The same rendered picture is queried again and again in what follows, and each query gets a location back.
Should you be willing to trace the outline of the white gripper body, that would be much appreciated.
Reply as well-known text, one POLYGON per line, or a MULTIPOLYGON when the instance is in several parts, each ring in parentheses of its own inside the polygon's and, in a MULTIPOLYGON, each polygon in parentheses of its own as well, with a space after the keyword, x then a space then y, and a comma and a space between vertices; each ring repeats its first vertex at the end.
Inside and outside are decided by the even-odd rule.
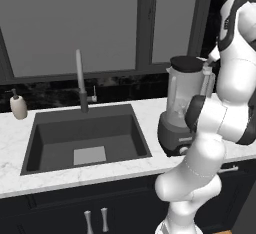
POLYGON ((211 64, 212 62, 216 62, 220 59, 220 52, 218 50, 218 46, 215 46, 213 50, 209 53, 207 62, 211 64))

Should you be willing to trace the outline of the black blender lid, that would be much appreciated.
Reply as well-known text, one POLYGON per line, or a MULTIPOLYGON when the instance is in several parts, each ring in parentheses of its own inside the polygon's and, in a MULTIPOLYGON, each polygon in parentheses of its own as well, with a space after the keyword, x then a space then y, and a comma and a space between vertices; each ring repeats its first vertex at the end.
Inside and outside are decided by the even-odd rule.
POLYGON ((203 61, 192 56, 175 56, 170 63, 173 69, 182 73, 196 73, 203 69, 203 61))

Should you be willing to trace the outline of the grey blender with clear jar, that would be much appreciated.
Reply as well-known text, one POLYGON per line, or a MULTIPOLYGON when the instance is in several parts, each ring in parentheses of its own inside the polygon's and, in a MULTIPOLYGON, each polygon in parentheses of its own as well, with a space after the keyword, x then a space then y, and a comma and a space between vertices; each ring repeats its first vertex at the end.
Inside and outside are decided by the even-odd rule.
POLYGON ((203 64, 196 67, 172 65, 167 72, 167 107, 160 115, 157 135, 162 149, 170 157, 184 154, 191 146, 194 134, 185 123, 185 114, 193 96, 211 96, 215 74, 211 67, 203 64))

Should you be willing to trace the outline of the dark framed window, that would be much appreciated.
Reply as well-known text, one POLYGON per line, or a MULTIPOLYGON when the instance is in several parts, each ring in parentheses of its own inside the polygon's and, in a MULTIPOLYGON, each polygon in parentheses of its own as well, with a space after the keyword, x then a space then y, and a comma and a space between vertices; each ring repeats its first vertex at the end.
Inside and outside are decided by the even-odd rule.
MULTIPOLYGON (((187 55, 201 53, 207 16, 211 0, 195 0, 187 55)), ((135 67, 128 70, 85 72, 86 79, 164 73, 169 62, 152 62, 155 31, 156 0, 137 0, 136 55, 135 67)), ((15 77, 6 45, 0 29, 0 85, 25 84, 33 82, 56 82, 76 80, 77 74, 43 75, 35 77, 15 77)))

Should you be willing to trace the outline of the grey sink tap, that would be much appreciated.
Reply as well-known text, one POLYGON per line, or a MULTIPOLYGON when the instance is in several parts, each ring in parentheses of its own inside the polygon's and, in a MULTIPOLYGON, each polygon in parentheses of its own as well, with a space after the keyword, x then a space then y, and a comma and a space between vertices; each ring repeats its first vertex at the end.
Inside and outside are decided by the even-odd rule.
POLYGON ((83 113, 87 113, 89 111, 88 104, 97 102, 96 95, 96 87, 93 87, 93 95, 89 96, 85 89, 85 81, 84 81, 84 72, 82 65, 82 55, 79 49, 76 50, 76 67, 77 67, 77 79, 78 79, 78 87, 79 87, 79 97, 81 110, 83 113))

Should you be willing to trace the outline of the dark drawer front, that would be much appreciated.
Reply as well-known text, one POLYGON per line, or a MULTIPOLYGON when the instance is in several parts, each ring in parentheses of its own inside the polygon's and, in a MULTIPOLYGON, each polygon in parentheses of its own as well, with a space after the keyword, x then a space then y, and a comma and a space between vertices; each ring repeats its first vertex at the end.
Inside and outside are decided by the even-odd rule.
POLYGON ((218 173, 221 193, 198 211, 195 223, 204 234, 231 230, 256 182, 256 159, 225 163, 222 169, 239 166, 235 172, 218 173))

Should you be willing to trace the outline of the dark grey sink basin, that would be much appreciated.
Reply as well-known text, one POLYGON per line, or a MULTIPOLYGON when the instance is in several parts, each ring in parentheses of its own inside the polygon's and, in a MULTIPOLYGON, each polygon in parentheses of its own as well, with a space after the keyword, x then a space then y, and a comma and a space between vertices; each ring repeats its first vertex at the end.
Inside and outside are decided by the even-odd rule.
POLYGON ((131 105, 37 113, 21 173, 52 172, 149 158, 131 105))

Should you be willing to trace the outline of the dark cupboard door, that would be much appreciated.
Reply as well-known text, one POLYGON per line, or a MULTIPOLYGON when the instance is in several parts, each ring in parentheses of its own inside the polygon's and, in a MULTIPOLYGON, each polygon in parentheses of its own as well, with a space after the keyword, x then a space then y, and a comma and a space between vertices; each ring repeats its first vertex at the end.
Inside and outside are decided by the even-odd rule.
POLYGON ((87 234, 90 187, 0 199, 0 234, 87 234))
POLYGON ((155 234, 167 214, 168 203, 155 192, 157 175, 106 182, 101 202, 109 206, 109 234, 155 234))

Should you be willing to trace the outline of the beige soap dispenser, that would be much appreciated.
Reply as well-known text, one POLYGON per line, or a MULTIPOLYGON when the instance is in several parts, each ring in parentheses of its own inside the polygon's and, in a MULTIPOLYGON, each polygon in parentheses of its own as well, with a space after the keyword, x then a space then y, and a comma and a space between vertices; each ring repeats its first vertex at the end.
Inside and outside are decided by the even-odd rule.
POLYGON ((24 98, 17 94, 16 89, 10 90, 12 97, 10 98, 10 108, 14 117, 18 120, 25 119, 28 115, 27 104, 24 98))

